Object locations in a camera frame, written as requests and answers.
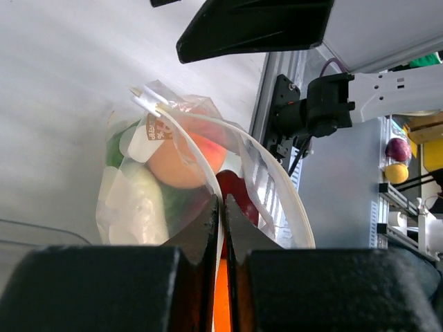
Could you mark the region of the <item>peach fruit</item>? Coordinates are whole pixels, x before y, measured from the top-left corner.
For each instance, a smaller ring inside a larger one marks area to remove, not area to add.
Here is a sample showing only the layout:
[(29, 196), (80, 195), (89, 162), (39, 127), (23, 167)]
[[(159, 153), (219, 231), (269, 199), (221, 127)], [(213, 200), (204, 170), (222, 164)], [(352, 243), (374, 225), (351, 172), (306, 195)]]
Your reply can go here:
[[(218, 173), (227, 155), (225, 130), (213, 122), (190, 116), (179, 116), (177, 122), (197, 145), (211, 170)], [(206, 182), (203, 167), (179, 131), (168, 129), (164, 122), (148, 115), (146, 132), (149, 144), (160, 144), (146, 162), (157, 179), (180, 189), (201, 187)]]

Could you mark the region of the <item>white radish green leaves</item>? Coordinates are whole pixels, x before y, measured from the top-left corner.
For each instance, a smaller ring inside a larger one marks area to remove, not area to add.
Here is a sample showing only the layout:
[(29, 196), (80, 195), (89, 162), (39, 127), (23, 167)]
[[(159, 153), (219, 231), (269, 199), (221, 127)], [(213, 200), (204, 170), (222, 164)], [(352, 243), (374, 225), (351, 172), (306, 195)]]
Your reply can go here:
[(163, 195), (142, 164), (107, 166), (96, 208), (96, 223), (106, 244), (160, 245), (169, 239)]

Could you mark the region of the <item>clear zip top bag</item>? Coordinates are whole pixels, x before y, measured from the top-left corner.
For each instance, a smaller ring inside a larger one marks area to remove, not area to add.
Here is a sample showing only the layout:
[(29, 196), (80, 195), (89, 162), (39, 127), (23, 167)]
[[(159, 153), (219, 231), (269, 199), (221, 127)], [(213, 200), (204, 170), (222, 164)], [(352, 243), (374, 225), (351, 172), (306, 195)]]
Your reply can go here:
[(279, 161), (210, 98), (159, 81), (132, 89), (107, 121), (96, 224), (107, 245), (161, 245), (211, 196), (227, 194), (283, 248), (314, 248), (300, 196)]

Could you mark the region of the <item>orange fruit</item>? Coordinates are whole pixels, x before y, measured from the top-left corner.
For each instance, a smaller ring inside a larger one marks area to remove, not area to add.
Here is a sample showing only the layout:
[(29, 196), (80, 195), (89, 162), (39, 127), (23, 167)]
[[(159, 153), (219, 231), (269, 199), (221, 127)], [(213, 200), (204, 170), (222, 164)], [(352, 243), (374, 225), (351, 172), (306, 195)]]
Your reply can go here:
[(214, 328), (216, 332), (231, 332), (230, 302), (228, 288), (228, 265), (226, 259), (219, 263), (214, 297)]

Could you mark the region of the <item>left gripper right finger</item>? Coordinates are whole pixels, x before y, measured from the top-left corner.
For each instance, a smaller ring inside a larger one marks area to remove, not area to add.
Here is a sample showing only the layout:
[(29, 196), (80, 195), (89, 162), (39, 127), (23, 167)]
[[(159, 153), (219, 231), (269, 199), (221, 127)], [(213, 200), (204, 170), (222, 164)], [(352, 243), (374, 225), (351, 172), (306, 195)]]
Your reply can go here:
[(441, 331), (398, 250), (285, 250), (225, 202), (234, 331)]

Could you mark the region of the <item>clear grey plastic bin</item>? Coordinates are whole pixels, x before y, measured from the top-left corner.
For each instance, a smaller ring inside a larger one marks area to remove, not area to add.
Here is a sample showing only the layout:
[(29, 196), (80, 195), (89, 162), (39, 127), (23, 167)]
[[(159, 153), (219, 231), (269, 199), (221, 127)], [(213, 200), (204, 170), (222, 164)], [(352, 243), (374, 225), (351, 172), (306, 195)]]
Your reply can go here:
[(18, 221), (1, 220), (1, 283), (30, 250), (45, 246), (89, 245), (80, 235)]

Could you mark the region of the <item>dark red apple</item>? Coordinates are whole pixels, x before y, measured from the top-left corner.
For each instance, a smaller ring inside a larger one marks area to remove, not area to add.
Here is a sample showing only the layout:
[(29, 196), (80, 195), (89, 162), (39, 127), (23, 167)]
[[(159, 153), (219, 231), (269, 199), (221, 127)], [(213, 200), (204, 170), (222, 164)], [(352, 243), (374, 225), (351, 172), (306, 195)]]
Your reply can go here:
[(226, 200), (228, 194), (232, 194), (242, 213), (254, 226), (258, 226), (259, 212), (248, 196), (244, 179), (229, 169), (220, 171), (216, 178), (221, 188), (223, 200)]

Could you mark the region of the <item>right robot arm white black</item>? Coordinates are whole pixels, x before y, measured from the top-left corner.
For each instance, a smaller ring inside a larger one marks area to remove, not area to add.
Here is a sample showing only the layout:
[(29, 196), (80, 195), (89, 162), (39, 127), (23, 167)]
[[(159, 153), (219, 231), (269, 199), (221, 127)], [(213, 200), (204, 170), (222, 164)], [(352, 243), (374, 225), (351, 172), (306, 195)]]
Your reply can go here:
[(442, 48), (441, 1), (207, 1), (180, 36), (186, 64), (239, 53), (324, 45), (346, 67), (309, 83), (305, 99), (283, 106), (288, 135), (328, 136), (381, 116), (442, 108), (442, 67), (393, 66)]

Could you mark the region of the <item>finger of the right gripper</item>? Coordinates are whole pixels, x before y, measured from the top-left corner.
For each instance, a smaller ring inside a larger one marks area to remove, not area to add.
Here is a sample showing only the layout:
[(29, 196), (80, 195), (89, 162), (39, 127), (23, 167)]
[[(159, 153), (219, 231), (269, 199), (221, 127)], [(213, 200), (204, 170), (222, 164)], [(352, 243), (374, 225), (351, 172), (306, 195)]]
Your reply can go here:
[(182, 64), (321, 45), (333, 1), (205, 1), (180, 36)]

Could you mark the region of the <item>green lettuce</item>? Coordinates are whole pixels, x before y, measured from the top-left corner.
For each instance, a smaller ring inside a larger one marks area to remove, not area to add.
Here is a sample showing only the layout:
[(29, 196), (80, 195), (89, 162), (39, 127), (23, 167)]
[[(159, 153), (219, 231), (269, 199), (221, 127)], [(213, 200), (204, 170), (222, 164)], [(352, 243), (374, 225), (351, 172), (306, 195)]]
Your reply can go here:
[(172, 236), (184, 229), (199, 215), (212, 194), (206, 186), (180, 189), (167, 185), (157, 179), (146, 166), (125, 159), (122, 154), (123, 136), (126, 133), (133, 135), (137, 128), (138, 123), (135, 122), (108, 139), (106, 165), (118, 167), (123, 172), (128, 171), (129, 182), (140, 196), (154, 195), (158, 201), (158, 208), (163, 211), (169, 235)]

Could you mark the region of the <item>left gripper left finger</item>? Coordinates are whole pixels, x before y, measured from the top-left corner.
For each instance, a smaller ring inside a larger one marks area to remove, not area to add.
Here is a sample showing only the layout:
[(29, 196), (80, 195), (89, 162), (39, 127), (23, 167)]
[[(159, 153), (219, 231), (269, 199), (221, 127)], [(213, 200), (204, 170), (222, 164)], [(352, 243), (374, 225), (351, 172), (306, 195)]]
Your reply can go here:
[(1, 330), (210, 331), (218, 226), (211, 196), (160, 246), (31, 251), (1, 296)]

